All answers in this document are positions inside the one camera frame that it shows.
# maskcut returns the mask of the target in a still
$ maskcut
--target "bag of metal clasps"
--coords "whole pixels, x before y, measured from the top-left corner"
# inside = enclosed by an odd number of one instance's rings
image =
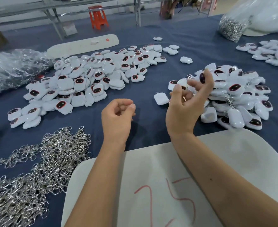
[[[262,0],[239,0],[232,9],[224,14],[219,23],[219,32],[228,40],[238,42],[251,18],[260,11]]]

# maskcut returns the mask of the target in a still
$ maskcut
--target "forearm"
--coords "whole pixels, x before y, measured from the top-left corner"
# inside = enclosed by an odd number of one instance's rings
[[[103,143],[65,227],[112,226],[118,168],[124,148]]]
[[[278,226],[278,202],[245,180],[193,134],[171,140],[226,226]]]

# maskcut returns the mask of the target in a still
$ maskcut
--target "hand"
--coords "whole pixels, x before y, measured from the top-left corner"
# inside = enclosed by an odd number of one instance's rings
[[[191,91],[182,90],[179,84],[176,84],[171,92],[170,105],[166,113],[166,127],[171,138],[175,135],[193,133],[197,119],[204,112],[204,103],[214,87],[213,76],[208,69],[204,71],[204,76],[205,84],[187,80],[187,84],[198,91],[195,96]]]
[[[114,99],[102,111],[103,142],[125,148],[136,105],[131,99]]]

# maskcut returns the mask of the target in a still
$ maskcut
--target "clear plastic bag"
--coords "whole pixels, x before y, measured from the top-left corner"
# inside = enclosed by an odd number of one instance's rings
[[[238,42],[244,31],[278,32],[278,0],[239,0],[220,20],[219,32]]]
[[[0,92],[18,88],[53,67],[54,59],[31,49],[15,49],[0,53]]]

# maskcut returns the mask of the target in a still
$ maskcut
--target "white foam board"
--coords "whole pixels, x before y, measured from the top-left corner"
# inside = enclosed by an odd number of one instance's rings
[[[95,45],[91,45],[92,40],[98,40],[99,42]],[[119,44],[119,39],[116,35],[107,34],[100,37],[57,44],[50,47],[47,50],[47,54],[48,56],[57,59],[64,54],[68,54],[72,56],[72,55],[87,53],[91,51],[104,50],[106,48],[110,48],[118,44]]]
[[[278,202],[278,153],[260,136],[247,129],[232,129],[199,136],[199,139]],[[80,163],[72,174],[62,227],[94,162],[95,159],[90,159]],[[171,143],[127,151],[121,164],[118,219],[113,226],[222,226]]]

